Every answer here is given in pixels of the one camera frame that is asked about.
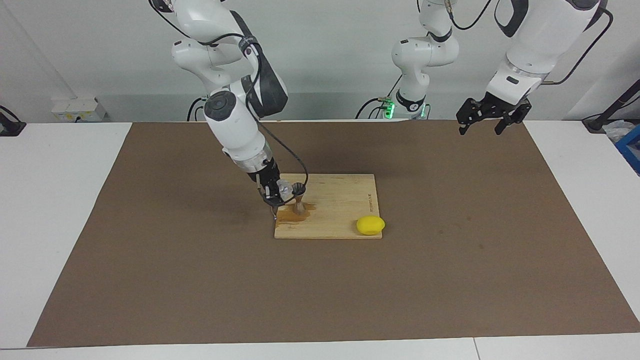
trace table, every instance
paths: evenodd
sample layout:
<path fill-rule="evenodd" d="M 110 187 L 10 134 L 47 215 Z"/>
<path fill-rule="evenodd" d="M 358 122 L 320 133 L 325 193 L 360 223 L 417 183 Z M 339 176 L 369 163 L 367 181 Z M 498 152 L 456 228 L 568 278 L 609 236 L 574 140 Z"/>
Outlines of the table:
<path fill-rule="evenodd" d="M 636 316 L 640 270 L 634 241 L 640 224 L 634 205 L 640 179 L 604 136 L 579 122 L 525 125 Z M 35 326 L 130 124 L 32 124 L 18 138 L 0 141 L 0 183 L 22 188 L 3 194 L 0 210 L 17 219 L 2 225 L 0 347 L 22 348 Z M 262 357 L 287 359 L 401 357 L 408 359 L 637 358 L 640 334 L 463 338 L 249 345 L 148 345 L 83 349 L 2 350 L 0 358 Z"/>

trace cutting board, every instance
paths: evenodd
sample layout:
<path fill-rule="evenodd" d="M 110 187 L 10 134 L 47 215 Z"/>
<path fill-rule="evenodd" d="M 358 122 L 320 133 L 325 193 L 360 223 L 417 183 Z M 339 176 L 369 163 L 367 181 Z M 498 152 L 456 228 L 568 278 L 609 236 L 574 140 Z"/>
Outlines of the cutting board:
<path fill-rule="evenodd" d="M 290 183 L 304 182 L 304 174 L 282 174 Z M 382 239 L 382 233 L 362 235 L 356 221 L 380 216 L 373 174 L 310 174 L 303 197 L 305 212 L 293 211 L 294 202 L 278 209 L 276 239 Z"/>

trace brown stain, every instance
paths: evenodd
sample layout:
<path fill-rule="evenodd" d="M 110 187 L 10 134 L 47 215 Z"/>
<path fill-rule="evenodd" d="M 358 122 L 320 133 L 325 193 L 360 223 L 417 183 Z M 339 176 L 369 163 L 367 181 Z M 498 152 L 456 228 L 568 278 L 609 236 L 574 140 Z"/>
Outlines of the brown stain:
<path fill-rule="evenodd" d="M 316 209 L 315 204 L 304 202 L 305 212 L 301 215 L 296 214 L 293 211 L 295 204 L 288 204 L 278 210 L 278 220 L 276 220 L 276 227 L 280 224 L 294 225 L 305 221 L 310 215 L 311 211 Z"/>

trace brown table mat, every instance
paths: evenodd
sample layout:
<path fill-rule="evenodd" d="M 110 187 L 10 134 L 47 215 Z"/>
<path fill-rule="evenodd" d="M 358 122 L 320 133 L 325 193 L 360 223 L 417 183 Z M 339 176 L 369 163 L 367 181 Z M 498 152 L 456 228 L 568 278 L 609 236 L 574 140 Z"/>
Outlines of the brown table mat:
<path fill-rule="evenodd" d="M 134 124 L 28 345 L 640 331 L 524 126 L 271 128 L 311 172 L 375 174 L 384 239 L 274 240 L 206 124 Z"/>

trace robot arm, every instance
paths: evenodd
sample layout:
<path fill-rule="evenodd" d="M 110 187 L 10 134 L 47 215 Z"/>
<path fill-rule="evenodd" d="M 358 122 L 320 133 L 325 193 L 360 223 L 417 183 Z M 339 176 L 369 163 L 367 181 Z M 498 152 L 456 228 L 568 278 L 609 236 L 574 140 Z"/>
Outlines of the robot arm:
<path fill-rule="evenodd" d="M 489 82 L 484 98 L 467 99 L 456 114 L 463 126 L 460 134 L 487 118 L 500 119 L 495 128 L 498 135 L 507 126 L 522 122 L 531 109 L 527 96 L 542 84 L 560 56 L 589 26 L 599 4 L 600 0 L 511 0 L 511 20 L 498 25 L 508 37 L 515 35 L 515 41 Z"/>
<path fill-rule="evenodd" d="M 448 65 L 460 52 L 444 0 L 423 0 L 420 23 L 427 36 L 404 39 L 392 51 L 393 62 L 402 71 L 394 103 L 398 113 L 412 118 L 423 108 L 429 87 L 427 68 Z"/>
<path fill-rule="evenodd" d="M 174 43 L 172 55 L 181 68 L 198 76 L 207 90 L 207 123 L 223 152 L 253 181 L 263 200 L 277 208 L 292 199 L 292 187 L 280 179 L 278 165 L 257 118 L 282 111 L 287 90 L 271 68 L 244 20 L 220 0 L 153 0 L 162 12 L 175 12 L 189 38 Z M 221 65 L 246 58 L 253 72 L 231 82 Z M 295 187 L 302 195 L 304 186 Z"/>

